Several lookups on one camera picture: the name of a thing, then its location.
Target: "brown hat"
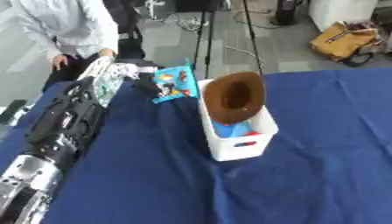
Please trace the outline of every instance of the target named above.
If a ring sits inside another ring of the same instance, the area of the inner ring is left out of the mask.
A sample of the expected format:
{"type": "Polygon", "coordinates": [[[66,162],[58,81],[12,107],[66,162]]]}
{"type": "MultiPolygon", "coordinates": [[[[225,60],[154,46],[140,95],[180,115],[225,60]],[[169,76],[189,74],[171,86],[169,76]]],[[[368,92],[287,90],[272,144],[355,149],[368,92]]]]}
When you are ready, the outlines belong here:
{"type": "Polygon", "coordinates": [[[255,116],[264,105],[263,78],[258,73],[241,72],[208,83],[204,101],[208,114],[218,123],[239,123],[255,116]]]}

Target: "person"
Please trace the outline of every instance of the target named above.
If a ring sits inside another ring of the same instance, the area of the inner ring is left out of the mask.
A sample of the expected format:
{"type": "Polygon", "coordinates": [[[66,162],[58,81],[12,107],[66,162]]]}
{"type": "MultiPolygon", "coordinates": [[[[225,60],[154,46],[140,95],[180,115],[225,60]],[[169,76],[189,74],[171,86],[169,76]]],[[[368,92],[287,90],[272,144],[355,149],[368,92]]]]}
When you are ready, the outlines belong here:
{"type": "Polygon", "coordinates": [[[43,92],[74,81],[100,56],[118,53],[118,27],[102,0],[11,0],[19,23],[52,63],[43,92]]]}

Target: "white container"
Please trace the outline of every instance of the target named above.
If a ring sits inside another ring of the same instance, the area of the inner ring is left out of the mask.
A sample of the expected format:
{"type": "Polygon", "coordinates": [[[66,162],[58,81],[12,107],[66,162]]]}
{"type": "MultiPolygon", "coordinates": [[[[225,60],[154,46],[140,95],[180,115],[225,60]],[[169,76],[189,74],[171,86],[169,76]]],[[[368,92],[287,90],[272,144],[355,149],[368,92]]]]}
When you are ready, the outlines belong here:
{"type": "Polygon", "coordinates": [[[334,22],[369,21],[379,0],[311,0],[309,15],[319,30],[334,22]]]}
{"type": "Polygon", "coordinates": [[[249,119],[252,129],[261,133],[260,135],[230,138],[221,138],[217,136],[203,98],[204,88],[211,81],[213,80],[199,81],[201,94],[199,111],[201,113],[204,131],[206,133],[206,138],[213,158],[217,161],[228,161],[261,156],[271,138],[278,132],[277,124],[272,118],[270,112],[266,107],[263,107],[257,115],[249,119]],[[246,143],[254,144],[236,147],[237,144],[246,143]]]}

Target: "white plastic basket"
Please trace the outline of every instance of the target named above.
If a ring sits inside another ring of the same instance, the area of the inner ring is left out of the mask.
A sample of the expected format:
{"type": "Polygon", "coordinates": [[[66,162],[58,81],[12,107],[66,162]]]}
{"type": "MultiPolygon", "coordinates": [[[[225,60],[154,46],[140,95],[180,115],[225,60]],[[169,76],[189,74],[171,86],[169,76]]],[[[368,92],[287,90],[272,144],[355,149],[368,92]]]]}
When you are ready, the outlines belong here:
{"type": "Polygon", "coordinates": [[[201,113],[204,131],[206,133],[206,138],[213,158],[217,161],[228,161],[261,156],[271,138],[278,132],[277,124],[272,118],[270,112],[266,107],[263,107],[257,115],[249,119],[252,129],[261,133],[260,135],[230,138],[221,138],[217,136],[203,99],[204,88],[211,81],[213,80],[199,81],[199,111],[201,113]],[[246,143],[254,144],[240,147],[236,146],[238,144],[246,143]]]}

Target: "floor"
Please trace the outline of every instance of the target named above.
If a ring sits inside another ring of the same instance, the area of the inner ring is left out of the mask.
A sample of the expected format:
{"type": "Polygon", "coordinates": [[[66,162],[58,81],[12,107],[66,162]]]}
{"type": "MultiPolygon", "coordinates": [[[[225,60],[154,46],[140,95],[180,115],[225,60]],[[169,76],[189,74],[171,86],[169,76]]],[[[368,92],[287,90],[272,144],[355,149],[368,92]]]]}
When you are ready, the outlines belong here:
{"type": "MultiPolygon", "coordinates": [[[[233,20],[234,14],[242,10],[240,2],[234,0],[234,8],[231,12],[219,12],[217,15],[211,77],[256,69],[255,59],[252,56],[225,48],[230,46],[250,52],[252,49],[246,26],[233,20]]],[[[252,11],[274,10],[276,5],[276,0],[248,0],[248,2],[252,11]]],[[[166,6],[157,7],[157,14],[161,17],[171,12],[170,2],[166,6]]],[[[252,14],[252,20],[254,24],[270,26],[271,15],[252,14]]],[[[199,13],[180,15],[181,18],[199,16],[199,13]]],[[[178,28],[174,19],[168,19],[165,23],[149,19],[143,21],[141,27],[148,60],[169,67],[182,65],[186,63],[187,58],[193,58],[196,35],[178,28]]],[[[255,32],[265,74],[346,68],[310,49],[309,41],[319,32],[305,15],[305,7],[300,9],[295,25],[273,30],[255,28],[255,32]]],[[[206,49],[206,42],[203,41],[197,70],[200,79],[204,77],[203,55],[206,49]]],[[[35,99],[50,72],[50,66],[37,46],[23,34],[12,9],[5,0],[0,0],[0,50],[2,52],[0,54],[0,108],[15,99],[35,99]]],[[[390,65],[392,65],[391,60],[378,56],[368,63],[367,67],[390,65]]]]}

